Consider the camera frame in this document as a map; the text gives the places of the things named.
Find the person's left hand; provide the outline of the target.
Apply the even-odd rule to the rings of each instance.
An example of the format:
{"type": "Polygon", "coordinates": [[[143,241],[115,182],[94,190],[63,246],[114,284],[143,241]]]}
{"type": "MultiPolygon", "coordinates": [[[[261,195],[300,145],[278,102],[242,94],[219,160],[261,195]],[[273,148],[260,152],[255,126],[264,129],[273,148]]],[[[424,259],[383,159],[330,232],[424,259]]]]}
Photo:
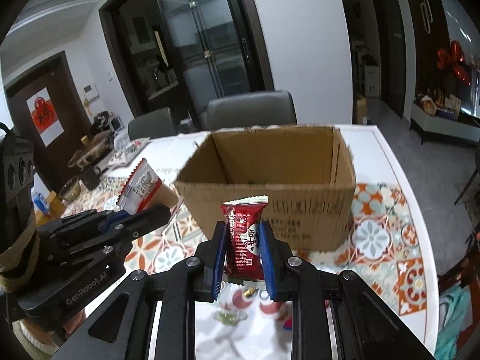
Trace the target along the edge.
{"type": "Polygon", "coordinates": [[[71,336],[72,333],[74,333],[74,331],[77,330],[85,320],[86,320],[86,312],[84,309],[82,309],[78,313],[76,313],[74,316],[72,316],[70,320],[68,320],[63,325],[63,328],[66,331],[66,334],[71,336]]]}

